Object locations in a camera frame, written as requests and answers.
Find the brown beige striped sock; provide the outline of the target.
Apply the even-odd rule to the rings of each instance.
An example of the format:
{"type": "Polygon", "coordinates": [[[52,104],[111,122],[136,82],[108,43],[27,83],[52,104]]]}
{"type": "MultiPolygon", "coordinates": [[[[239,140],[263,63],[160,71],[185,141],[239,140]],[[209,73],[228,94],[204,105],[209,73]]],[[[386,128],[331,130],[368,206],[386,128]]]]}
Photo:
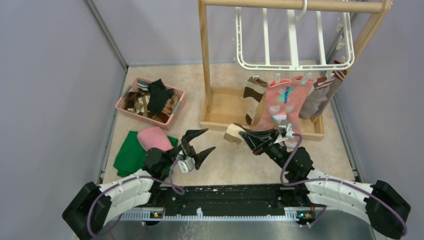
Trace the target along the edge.
{"type": "Polygon", "coordinates": [[[243,98],[249,101],[250,107],[246,112],[245,120],[248,125],[252,125],[256,116],[256,110],[261,102],[268,83],[260,78],[250,77],[243,90],[243,98]]]}
{"type": "Polygon", "coordinates": [[[240,135],[240,132],[247,133],[249,131],[249,129],[243,127],[239,123],[231,123],[226,129],[223,139],[230,143],[236,143],[239,145],[244,141],[243,137],[240,135]]]}

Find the pink sock with green pattern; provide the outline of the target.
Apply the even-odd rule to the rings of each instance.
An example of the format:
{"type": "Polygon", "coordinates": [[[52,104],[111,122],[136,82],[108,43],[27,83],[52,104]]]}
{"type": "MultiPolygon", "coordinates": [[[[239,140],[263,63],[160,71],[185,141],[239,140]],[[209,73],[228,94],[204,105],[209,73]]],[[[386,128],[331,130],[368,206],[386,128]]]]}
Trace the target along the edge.
{"type": "Polygon", "coordinates": [[[286,122],[291,124],[292,131],[295,134],[302,133],[299,113],[315,82],[309,73],[306,76],[307,78],[305,79],[302,75],[292,78],[288,102],[285,108],[287,115],[286,122]]]}

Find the grey sock with red stripes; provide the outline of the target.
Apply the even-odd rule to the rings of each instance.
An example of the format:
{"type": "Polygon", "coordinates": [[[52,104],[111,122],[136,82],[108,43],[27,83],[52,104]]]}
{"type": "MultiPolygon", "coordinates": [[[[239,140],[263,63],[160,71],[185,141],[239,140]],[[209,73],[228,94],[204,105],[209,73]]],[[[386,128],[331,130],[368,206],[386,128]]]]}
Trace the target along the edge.
{"type": "Polygon", "coordinates": [[[333,76],[330,81],[327,81],[325,84],[318,86],[318,90],[324,90],[325,99],[321,101],[318,105],[317,111],[312,115],[313,122],[322,115],[327,105],[330,103],[340,85],[343,83],[343,80],[346,78],[348,71],[345,70],[335,70],[332,72],[333,76]]]}

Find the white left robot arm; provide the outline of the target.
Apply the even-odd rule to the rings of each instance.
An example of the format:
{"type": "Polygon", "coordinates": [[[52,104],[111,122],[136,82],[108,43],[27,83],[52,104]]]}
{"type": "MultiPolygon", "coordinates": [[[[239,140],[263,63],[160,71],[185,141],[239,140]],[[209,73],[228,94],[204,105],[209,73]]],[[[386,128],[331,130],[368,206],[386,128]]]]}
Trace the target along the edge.
{"type": "Polygon", "coordinates": [[[143,167],[124,178],[106,184],[86,183],[65,208],[62,219],[80,240],[90,240],[101,236],[101,229],[126,211],[145,204],[156,206],[161,198],[161,185],[184,195],[183,187],[173,183],[173,169],[176,165],[183,173],[200,169],[215,147],[197,153],[190,142],[205,132],[206,128],[189,129],[180,145],[170,150],[149,149],[143,167]]]}

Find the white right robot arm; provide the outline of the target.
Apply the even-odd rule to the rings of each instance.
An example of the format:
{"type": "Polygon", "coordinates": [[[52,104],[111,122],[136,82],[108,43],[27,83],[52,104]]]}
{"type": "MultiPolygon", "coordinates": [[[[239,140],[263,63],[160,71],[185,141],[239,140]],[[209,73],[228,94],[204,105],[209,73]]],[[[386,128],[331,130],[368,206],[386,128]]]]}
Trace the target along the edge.
{"type": "Polygon", "coordinates": [[[399,240],[408,233],[411,206],[387,182],[374,184],[341,179],[313,166],[305,147],[297,143],[287,151],[281,143],[303,137],[291,130],[244,131],[238,135],[254,155],[266,154],[281,167],[280,181],[285,187],[300,187],[293,192],[299,206],[309,203],[335,208],[370,224],[378,233],[399,240]]]}

